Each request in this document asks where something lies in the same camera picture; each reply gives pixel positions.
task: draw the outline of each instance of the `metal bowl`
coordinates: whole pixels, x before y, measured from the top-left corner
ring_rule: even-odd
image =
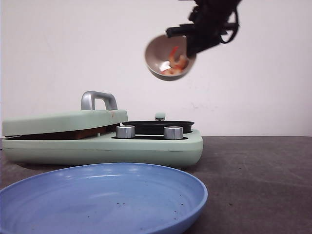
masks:
[[[175,53],[176,60],[180,55],[186,56],[186,38],[183,36],[168,38],[166,35],[161,35],[148,44],[145,50],[145,61],[155,77],[166,81],[176,80],[185,76],[193,66],[196,55],[188,58],[188,63],[180,74],[167,76],[161,73],[170,68],[169,54],[175,46],[178,46],[178,50]]]

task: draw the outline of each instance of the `frying pan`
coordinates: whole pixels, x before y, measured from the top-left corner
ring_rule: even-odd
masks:
[[[183,133],[190,133],[194,122],[190,121],[128,121],[123,125],[133,125],[136,134],[142,135],[163,135],[164,127],[179,126],[183,127]]]

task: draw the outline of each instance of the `gray tabletop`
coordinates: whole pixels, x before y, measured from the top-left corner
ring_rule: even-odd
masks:
[[[209,190],[185,234],[312,233],[312,137],[203,137],[200,161],[183,170]],[[65,168],[17,165],[1,155],[1,185]]]

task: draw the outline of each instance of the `blue plate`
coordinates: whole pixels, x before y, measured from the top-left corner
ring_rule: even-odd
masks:
[[[179,234],[198,218],[207,197],[199,179],[169,167],[66,168],[1,190],[1,233]]]

